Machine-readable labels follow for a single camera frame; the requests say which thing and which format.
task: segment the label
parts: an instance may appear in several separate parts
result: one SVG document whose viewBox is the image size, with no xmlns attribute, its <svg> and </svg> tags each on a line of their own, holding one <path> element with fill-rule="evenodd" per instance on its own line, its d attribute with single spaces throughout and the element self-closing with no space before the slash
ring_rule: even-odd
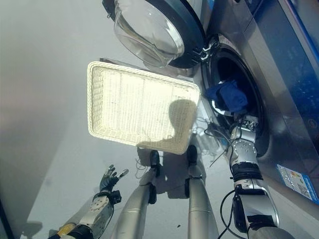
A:
<svg viewBox="0 0 319 239">
<path fill-rule="evenodd" d="M 307 175 L 293 171 L 279 164 L 277 164 L 277 168 L 287 187 L 302 194 L 306 198 L 309 198 L 314 203 L 319 204 L 319 198 Z"/>
</svg>

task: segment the blue panel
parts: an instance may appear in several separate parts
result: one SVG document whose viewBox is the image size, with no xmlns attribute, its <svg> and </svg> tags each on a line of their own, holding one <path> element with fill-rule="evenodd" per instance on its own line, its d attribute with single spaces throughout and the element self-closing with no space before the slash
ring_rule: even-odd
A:
<svg viewBox="0 0 319 239">
<path fill-rule="evenodd" d="M 264 1 L 255 20 L 319 152 L 319 81 L 315 72 L 277 1 Z"/>
</svg>

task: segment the silver leg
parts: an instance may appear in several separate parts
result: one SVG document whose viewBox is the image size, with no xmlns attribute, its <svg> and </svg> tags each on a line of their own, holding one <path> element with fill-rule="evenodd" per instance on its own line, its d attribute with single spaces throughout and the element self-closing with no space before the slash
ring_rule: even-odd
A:
<svg viewBox="0 0 319 239">
<path fill-rule="evenodd" d="M 140 185 L 131 194 L 113 229 L 111 239 L 142 239 L 146 210 L 154 188 L 152 180 L 156 169 L 151 168 L 140 180 Z"/>
<path fill-rule="evenodd" d="M 188 239 L 217 239 L 218 229 L 202 179 L 189 179 Z"/>
<path fill-rule="evenodd" d="M 189 163 L 189 209 L 188 239 L 217 239 L 218 228 L 210 201 L 202 180 L 203 174 L 197 165 L 197 150 L 194 145 L 187 149 Z"/>
</svg>

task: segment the wire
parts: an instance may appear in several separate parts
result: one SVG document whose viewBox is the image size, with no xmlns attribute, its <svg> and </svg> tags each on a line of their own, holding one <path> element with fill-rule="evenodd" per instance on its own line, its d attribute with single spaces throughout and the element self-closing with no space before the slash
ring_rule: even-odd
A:
<svg viewBox="0 0 319 239">
<path fill-rule="evenodd" d="M 216 136 L 214 134 L 208 133 L 207 131 L 208 131 L 208 129 L 204 130 L 204 134 L 205 135 L 208 135 L 208 136 L 211 136 L 211 137 L 214 137 L 214 138 L 217 138 L 217 139 L 224 139 L 224 137 L 218 137 L 218 136 Z"/>
<path fill-rule="evenodd" d="M 227 140 L 229 146 L 231 146 L 231 154 L 230 154 L 230 157 L 229 157 L 229 169 L 230 169 L 231 175 L 233 175 L 233 169 L 231 168 L 231 159 L 233 158 L 233 154 L 234 154 L 234 146 L 233 146 L 232 142 L 228 139 L 228 137 L 226 137 L 222 132 L 220 132 L 220 131 L 218 131 L 216 129 L 212 129 L 211 131 L 219 133 L 221 136 L 223 136 L 223 138 L 225 140 Z"/>
<path fill-rule="evenodd" d="M 233 210 L 234 210 L 234 207 L 231 206 L 229 221 L 228 221 L 228 224 L 227 224 L 228 227 L 230 227 L 230 224 L 231 224 L 231 219 L 232 219 L 232 217 L 233 217 Z M 218 236 L 217 239 L 221 239 L 221 237 L 225 234 L 226 231 L 227 231 L 227 228 L 225 228 L 225 229 L 222 231 L 222 233 Z"/>
<path fill-rule="evenodd" d="M 225 149 L 210 165 L 209 167 L 211 167 L 227 150 Z"/>
<path fill-rule="evenodd" d="M 234 232 L 229 228 L 229 225 L 227 225 L 227 224 L 225 223 L 225 220 L 224 220 L 224 217 L 223 217 L 223 205 L 224 205 L 224 202 L 225 202 L 226 198 L 227 198 L 229 195 L 231 195 L 232 193 L 234 193 L 234 192 L 235 192 L 235 190 L 232 190 L 232 191 L 230 191 L 229 193 L 227 193 L 226 196 L 225 196 L 225 197 L 223 198 L 223 200 L 221 201 L 221 204 L 220 204 L 220 217 L 221 217 L 221 220 L 222 220 L 224 226 L 226 227 L 227 230 L 229 230 L 230 233 L 232 233 L 234 236 L 236 236 L 236 237 L 238 237 L 238 238 L 240 238 L 240 239 L 246 239 L 246 238 L 243 238 L 243 237 L 237 235 L 236 233 L 234 233 Z"/>
</svg>

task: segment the robot finger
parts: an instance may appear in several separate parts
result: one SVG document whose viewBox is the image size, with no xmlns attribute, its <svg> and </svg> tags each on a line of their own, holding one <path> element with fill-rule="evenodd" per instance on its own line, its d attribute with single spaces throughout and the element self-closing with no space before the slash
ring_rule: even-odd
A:
<svg viewBox="0 0 319 239">
<path fill-rule="evenodd" d="M 124 169 L 123 172 L 119 175 L 119 179 L 123 178 L 128 173 L 129 173 L 129 170 L 128 169 Z"/>
</svg>

